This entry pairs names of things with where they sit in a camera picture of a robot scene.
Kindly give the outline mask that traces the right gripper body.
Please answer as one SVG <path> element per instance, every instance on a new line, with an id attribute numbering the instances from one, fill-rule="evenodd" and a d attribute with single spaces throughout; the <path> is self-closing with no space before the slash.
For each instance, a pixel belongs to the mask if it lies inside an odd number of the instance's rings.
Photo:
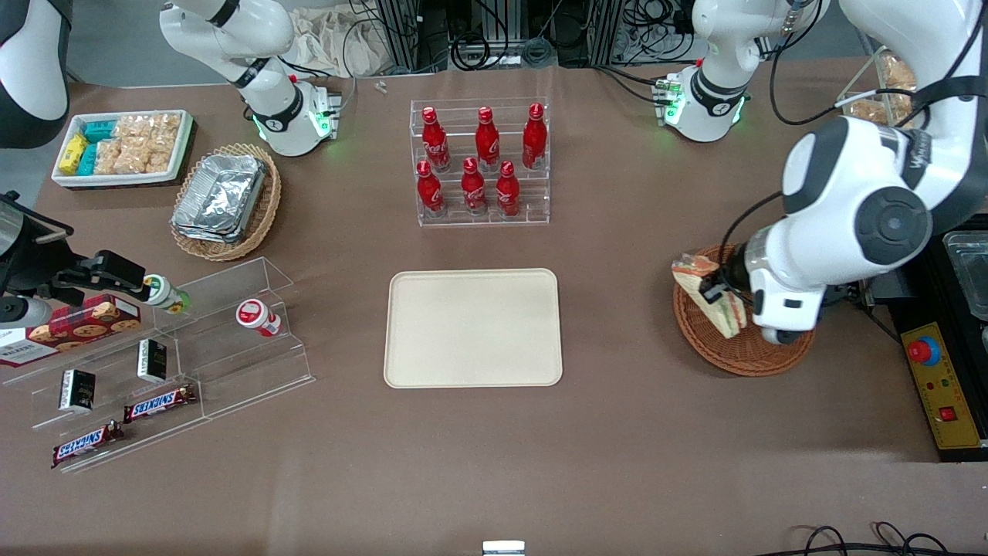
<path id="1" fill-rule="evenodd" d="M 1 264 L 2 278 L 2 298 L 1 298 L 1 324 L 2 325 L 43 325 L 52 317 L 52 306 L 46 300 L 36 299 L 33 296 L 15 294 L 9 286 L 10 280 L 9 263 Z"/>

